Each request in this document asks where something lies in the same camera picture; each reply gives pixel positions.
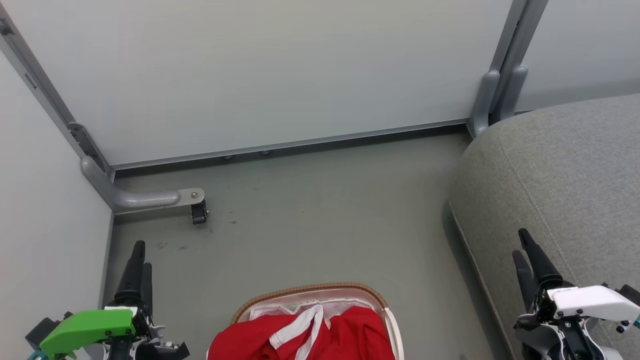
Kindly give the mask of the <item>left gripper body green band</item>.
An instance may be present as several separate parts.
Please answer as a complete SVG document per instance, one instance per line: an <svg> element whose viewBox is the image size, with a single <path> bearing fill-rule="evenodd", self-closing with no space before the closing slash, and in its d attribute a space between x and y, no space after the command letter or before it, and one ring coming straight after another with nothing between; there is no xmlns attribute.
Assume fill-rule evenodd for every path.
<svg viewBox="0 0 640 360"><path fill-rule="evenodd" d="M146 306L107 306L83 310L62 320L39 342L48 359L73 357L74 351L99 345L105 360L134 360L135 344L155 344L163 338Z"/></svg>

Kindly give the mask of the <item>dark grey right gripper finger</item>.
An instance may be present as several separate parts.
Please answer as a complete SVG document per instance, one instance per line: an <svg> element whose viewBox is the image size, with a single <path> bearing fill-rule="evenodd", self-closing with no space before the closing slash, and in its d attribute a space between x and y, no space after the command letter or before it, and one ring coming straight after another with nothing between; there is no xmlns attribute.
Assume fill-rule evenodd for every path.
<svg viewBox="0 0 640 360"><path fill-rule="evenodd" d="M528 313L535 312L537 310L537 282L535 281L530 265L523 253L519 250L512 251L512 259L514 261L519 291L525 310Z"/></svg>
<svg viewBox="0 0 640 360"><path fill-rule="evenodd" d="M560 272L553 265L553 262L544 253L539 244L535 242L526 228L519 228L518 237L521 248L524 250L522 254L528 262L532 275L534 276L537 291L547 291L551 289L559 289L566 285Z"/></svg>

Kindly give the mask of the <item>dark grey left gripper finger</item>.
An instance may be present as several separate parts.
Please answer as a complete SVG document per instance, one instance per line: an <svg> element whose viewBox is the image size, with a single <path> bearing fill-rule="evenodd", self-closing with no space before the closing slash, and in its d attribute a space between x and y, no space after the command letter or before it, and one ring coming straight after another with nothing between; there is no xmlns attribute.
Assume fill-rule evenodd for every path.
<svg viewBox="0 0 640 360"><path fill-rule="evenodd" d="M141 276L141 298L146 305L148 314L153 315L153 265L144 262Z"/></svg>
<svg viewBox="0 0 640 360"><path fill-rule="evenodd" d="M124 272L120 278L115 295L106 306L144 306L142 296L143 269L146 260L146 242L136 241Z"/></svg>

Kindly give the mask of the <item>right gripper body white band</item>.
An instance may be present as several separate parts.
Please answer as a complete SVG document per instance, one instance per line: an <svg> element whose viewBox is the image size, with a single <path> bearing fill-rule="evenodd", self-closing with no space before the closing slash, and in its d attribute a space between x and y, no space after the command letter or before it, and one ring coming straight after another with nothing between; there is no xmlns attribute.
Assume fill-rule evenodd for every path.
<svg viewBox="0 0 640 360"><path fill-rule="evenodd" d="M589 333L589 321L610 321L624 333L634 326L640 330L640 307L605 285L560 287L535 296L536 311L518 317L514 329L533 332L549 330Z"/></svg>

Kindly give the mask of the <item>red and white garment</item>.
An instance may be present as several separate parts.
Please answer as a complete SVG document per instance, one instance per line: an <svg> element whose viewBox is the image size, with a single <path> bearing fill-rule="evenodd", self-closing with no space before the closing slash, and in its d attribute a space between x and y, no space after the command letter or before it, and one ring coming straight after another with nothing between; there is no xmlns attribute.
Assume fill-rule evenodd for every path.
<svg viewBox="0 0 640 360"><path fill-rule="evenodd" d="M263 314L218 333L206 360L396 360L381 317L350 306L326 317L314 305L300 313Z"/></svg>

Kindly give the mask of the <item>grey fabric sofa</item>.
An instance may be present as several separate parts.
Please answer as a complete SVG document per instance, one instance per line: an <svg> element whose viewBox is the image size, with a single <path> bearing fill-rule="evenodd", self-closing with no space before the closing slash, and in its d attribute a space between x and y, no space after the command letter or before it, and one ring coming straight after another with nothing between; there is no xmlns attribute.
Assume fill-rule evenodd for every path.
<svg viewBox="0 0 640 360"><path fill-rule="evenodd" d="M519 229L566 281L640 291L640 93L490 126L462 154L448 202L510 355L523 360Z"/></svg>

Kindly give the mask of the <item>grey partition foot with plate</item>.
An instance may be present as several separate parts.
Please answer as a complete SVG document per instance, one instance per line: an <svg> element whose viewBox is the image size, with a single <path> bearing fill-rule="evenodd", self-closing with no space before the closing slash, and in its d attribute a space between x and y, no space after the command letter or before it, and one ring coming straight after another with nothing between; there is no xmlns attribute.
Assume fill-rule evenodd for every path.
<svg viewBox="0 0 640 360"><path fill-rule="evenodd" d="M84 177L116 215L174 207L205 205L205 191L200 187L133 193L112 183L89 156L80 160Z"/></svg>

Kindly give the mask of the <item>white basket liner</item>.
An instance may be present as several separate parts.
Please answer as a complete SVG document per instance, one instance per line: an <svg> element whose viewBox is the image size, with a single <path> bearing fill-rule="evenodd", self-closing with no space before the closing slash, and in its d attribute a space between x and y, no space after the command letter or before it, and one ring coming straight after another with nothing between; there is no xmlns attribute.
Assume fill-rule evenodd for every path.
<svg viewBox="0 0 640 360"><path fill-rule="evenodd" d="M277 301L274 303L258 303L245 310L236 320L237 323L253 321L262 316L270 315L299 315L314 306L322 306L324 308L324 318L331 319L334 316L343 314L346 310L353 306L359 306L371 309L376 313L381 313L386 306L377 301L369 301L355 297L338 297L327 298L322 300L306 300L306 301Z"/></svg>

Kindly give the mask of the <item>white laundry basket brown rim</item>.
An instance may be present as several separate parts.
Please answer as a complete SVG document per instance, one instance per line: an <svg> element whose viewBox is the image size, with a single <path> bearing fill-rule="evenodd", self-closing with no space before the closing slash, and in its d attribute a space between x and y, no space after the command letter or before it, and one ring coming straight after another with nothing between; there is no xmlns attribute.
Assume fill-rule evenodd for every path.
<svg viewBox="0 0 640 360"><path fill-rule="evenodd" d="M258 309L301 312L304 306L325 303L369 307L384 323L395 360L405 360L402 335L387 301L372 287L358 282L334 282L291 287L253 297L231 318L230 325L250 321Z"/></svg>

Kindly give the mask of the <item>grey double partition foot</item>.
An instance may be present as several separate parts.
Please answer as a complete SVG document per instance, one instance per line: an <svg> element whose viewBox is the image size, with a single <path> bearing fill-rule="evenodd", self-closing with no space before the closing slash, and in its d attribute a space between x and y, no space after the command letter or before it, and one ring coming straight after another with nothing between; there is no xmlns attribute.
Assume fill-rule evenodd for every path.
<svg viewBox="0 0 640 360"><path fill-rule="evenodd" d="M498 92L500 71L490 70L482 76L466 125L473 139L490 126L491 116L499 122L515 115L515 107L528 73L529 69L523 65L512 69L502 92Z"/></svg>

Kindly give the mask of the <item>grey slotted partition post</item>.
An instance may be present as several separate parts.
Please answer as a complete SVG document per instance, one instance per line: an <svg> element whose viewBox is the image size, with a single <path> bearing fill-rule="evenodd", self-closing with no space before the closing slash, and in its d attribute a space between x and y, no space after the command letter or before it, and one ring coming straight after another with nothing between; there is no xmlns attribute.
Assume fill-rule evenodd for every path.
<svg viewBox="0 0 640 360"><path fill-rule="evenodd" d="M106 161L87 128L78 123L71 110L55 89L54 84L29 48L9 13L0 3L0 51L45 110L55 127L70 144L78 157L90 157L112 182L115 171Z"/></svg>

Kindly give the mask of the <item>grey aluminium partition bottom rail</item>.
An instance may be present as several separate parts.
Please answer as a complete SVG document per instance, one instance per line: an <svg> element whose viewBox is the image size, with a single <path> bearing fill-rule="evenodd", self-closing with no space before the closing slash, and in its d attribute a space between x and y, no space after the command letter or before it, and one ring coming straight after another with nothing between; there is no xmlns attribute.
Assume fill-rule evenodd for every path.
<svg viewBox="0 0 640 360"><path fill-rule="evenodd" d="M226 161L235 157L251 160L252 158L256 157L269 157L273 152L276 155L292 155L307 151L313 152L322 150L334 150L348 146L368 145L376 141L393 141L397 139L402 140L413 136L428 136L439 128L466 128L468 123L468 118L435 121L433 123L427 124L403 126L394 129L375 130L343 136L322 137L318 139L293 141L274 145L251 146L235 150L198 153L194 155L170 157L153 161L138 161L128 162L125 164L114 164L111 166L111 168L116 172L131 172L138 169L154 170L157 168L160 172L167 172L174 167L178 168L180 166L201 166L202 164L213 164L217 161Z"/></svg>

